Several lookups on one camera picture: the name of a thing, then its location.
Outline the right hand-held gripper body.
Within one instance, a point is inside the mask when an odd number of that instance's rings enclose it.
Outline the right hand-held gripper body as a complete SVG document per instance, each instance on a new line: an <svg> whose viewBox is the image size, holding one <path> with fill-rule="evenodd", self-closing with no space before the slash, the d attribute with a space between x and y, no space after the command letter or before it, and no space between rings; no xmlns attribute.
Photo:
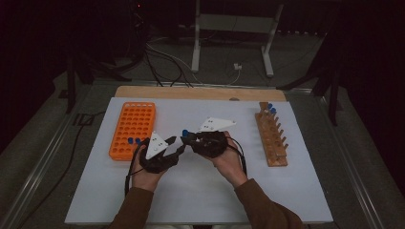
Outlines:
<svg viewBox="0 0 405 229"><path fill-rule="evenodd" d="M195 146L192 148L194 153L211 158L220 156L227 148L227 140L223 129L234 126L234 120L209 117L206 119L197 134L197 139L193 140Z"/></svg>

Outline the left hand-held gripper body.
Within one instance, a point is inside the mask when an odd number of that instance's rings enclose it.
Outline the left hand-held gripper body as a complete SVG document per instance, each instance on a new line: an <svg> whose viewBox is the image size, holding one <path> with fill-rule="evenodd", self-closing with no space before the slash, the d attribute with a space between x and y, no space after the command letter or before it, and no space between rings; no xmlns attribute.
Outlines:
<svg viewBox="0 0 405 229"><path fill-rule="evenodd" d="M178 163L178 160L171 156L172 154L168 156L164 154L169 147L165 140L153 132L142 142L144 148L140 151L139 164L147 172L158 174Z"/></svg>

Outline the orange plastic tube rack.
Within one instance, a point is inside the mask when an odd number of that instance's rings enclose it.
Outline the orange plastic tube rack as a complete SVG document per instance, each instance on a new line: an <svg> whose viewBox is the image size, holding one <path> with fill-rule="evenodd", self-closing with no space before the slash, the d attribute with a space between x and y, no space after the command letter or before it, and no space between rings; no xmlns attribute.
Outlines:
<svg viewBox="0 0 405 229"><path fill-rule="evenodd" d="M136 138L143 141L154 130L156 106L153 102L124 102L112 138L109 156L112 160L129 161L138 146Z"/></svg>

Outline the wooden test tube rack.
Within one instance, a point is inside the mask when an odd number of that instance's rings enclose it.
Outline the wooden test tube rack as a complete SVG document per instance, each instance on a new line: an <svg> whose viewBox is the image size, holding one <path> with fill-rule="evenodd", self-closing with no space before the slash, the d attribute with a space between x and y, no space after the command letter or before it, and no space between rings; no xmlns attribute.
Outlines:
<svg viewBox="0 0 405 229"><path fill-rule="evenodd" d="M267 108L269 102L260 102L260 112L255 114L255 120L262 141L268 167L284 167L288 165L286 137L281 128L279 116L272 114Z"/></svg>

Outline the person's left hand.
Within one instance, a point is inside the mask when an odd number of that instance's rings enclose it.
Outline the person's left hand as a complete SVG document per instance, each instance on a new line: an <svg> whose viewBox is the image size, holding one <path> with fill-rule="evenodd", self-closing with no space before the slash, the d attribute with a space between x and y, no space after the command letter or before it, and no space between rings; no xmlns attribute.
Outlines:
<svg viewBox="0 0 405 229"><path fill-rule="evenodd" d="M139 156L136 156L131 172L132 186L150 192L154 192L159 184L160 179L164 174L165 172L160 172L158 174L147 172L139 164Z"/></svg>

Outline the person's right hand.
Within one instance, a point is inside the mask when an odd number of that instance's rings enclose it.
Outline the person's right hand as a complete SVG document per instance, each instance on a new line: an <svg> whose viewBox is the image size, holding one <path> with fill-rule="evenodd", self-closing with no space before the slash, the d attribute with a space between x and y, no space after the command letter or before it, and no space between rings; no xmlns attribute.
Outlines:
<svg viewBox="0 0 405 229"><path fill-rule="evenodd" d="M247 175L245 174L240 160L240 153L237 145L232 140L229 132L224 132L227 140L226 150L217 157L207 157L219 173L234 187L238 188L247 182Z"/></svg>

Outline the white table mat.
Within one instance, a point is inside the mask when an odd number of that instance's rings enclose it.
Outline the white table mat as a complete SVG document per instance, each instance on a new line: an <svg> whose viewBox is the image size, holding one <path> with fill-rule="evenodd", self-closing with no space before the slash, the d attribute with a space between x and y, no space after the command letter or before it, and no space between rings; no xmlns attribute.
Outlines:
<svg viewBox="0 0 405 229"><path fill-rule="evenodd" d="M65 218L70 224L110 223L124 199L129 164L114 161L108 151L125 98L111 99L93 149ZM289 103L274 107L287 143L288 164L270 167L254 115L256 101L158 99L155 130L163 138L195 132L209 117L234 121L229 132L245 151L247 174L275 202L305 223L330 222L332 215L309 152ZM187 149L179 163L161 178L153 197L151 224L246 223L243 205L232 186L207 159Z"/></svg>

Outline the black stand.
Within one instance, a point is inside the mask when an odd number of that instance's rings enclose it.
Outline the black stand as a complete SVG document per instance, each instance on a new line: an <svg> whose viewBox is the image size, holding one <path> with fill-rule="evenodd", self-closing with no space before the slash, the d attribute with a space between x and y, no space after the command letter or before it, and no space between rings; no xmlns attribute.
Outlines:
<svg viewBox="0 0 405 229"><path fill-rule="evenodd" d="M345 49L345 41L341 40L341 37L332 31L328 32L313 58L307 73L286 85L278 86L277 89L290 91L316 78L317 81L311 90L311 94L314 96L324 96L327 91L330 91L328 116L330 122L336 126L339 70Z"/></svg>
<svg viewBox="0 0 405 229"><path fill-rule="evenodd" d="M79 53L68 53L67 54L67 91L64 95L67 97L67 110L66 113L69 114L76 103L76 83L75 78L78 79L83 84L92 84L95 81L95 76L92 73L92 69L96 69L105 73L107 76L123 82L129 82L130 79L120 74L114 72L113 70L102 65L100 62L95 61L88 54L79 52Z"/></svg>

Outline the white metal-legged desk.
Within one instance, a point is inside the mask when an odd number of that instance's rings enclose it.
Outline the white metal-legged desk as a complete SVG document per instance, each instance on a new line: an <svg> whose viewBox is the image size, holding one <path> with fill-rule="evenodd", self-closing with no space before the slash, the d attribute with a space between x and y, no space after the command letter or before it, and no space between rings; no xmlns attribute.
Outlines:
<svg viewBox="0 0 405 229"><path fill-rule="evenodd" d="M277 5L274 15L271 17L255 17L225 14L201 13L201 1L195 0L195 23L194 23L194 49L191 61L191 72L197 73L200 67L201 41L200 31L238 31L265 33L267 42L261 47L261 55L267 77L274 75L274 69L270 60L270 49L275 33L277 32L279 20L284 9L284 4Z"/></svg>

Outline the metal floor rail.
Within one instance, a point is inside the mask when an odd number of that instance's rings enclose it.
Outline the metal floor rail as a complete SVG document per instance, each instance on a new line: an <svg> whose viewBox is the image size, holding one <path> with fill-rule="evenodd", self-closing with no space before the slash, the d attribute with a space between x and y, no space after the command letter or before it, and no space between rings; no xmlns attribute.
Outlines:
<svg viewBox="0 0 405 229"><path fill-rule="evenodd" d="M78 88L70 112L52 95L0 155L0 229L17 228L90 89Z"/></svg>
<svg viewBox="0 0 405 229"><path fill-rule="evenodd" d="M342 165L356 195L357 202L359 203L370 228L385 229L381 217L375 210L372 198L353 163L348 147L345 145L342 136L338 133L337 127L330 121L329 103L327 102L327 99L324 96L316 96L315 101L328 128L330 129L330 134L332 135L334 142L337 144L337 154L341 158Z"/></svg>

